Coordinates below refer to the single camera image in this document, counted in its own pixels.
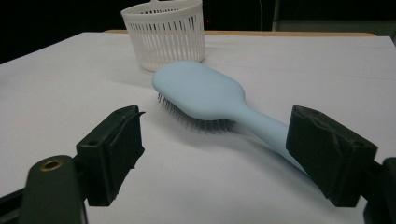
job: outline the white plastic basket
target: white plastic basket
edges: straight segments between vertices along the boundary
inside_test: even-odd
[[[143,68],[156,71],[167,63],[205,57],[202,0],[151,0],[121,15]]]

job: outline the hairbrush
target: hairbrush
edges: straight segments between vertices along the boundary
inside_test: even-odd
[[[305,173],[286,149],[288,125],[250,107],[234,79],[201,63],[175,62],[158,69],[152,85],[163,105],[187,123],[208,130],[226,130],[229,120],[242,124]]]

